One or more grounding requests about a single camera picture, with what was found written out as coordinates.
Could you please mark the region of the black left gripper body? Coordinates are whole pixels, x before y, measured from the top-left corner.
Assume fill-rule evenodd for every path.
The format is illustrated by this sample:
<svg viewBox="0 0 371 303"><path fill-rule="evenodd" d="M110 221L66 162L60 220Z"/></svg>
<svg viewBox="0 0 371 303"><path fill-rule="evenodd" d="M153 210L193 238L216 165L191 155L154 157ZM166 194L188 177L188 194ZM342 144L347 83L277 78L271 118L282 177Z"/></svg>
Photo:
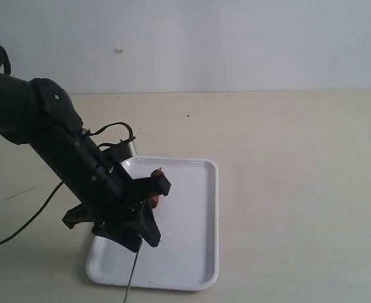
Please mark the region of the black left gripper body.
<svg viewBox="0 0 371 303"><path fill-rule="evenodd" d="M111 172L103 167L73 169L63 172L61 181L80 201L62 218L69 229L79 223L92 223L94 235L127 249L137 249L140 240L145 241L138 233L137 213L149 199L128 202L133 178L123 167L114 168Z"/></svg>

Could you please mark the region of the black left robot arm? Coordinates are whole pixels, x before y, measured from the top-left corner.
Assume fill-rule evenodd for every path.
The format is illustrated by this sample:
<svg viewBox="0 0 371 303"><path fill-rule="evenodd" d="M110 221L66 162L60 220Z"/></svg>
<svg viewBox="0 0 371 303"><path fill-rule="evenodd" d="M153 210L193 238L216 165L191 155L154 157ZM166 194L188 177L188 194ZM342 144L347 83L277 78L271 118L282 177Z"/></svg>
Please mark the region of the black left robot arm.
<svg viewBox="0 0 371 303"><path fill-rule="evenodd" d="M0 73L0 135L30 145L79 199L62 219L67 227L90 222L94 235L132 252L142 242L159 245L149 200L166 196L169 180L164 174L132 178L122 166L130 156L125 144L97 145L58 84Z"/></svg>

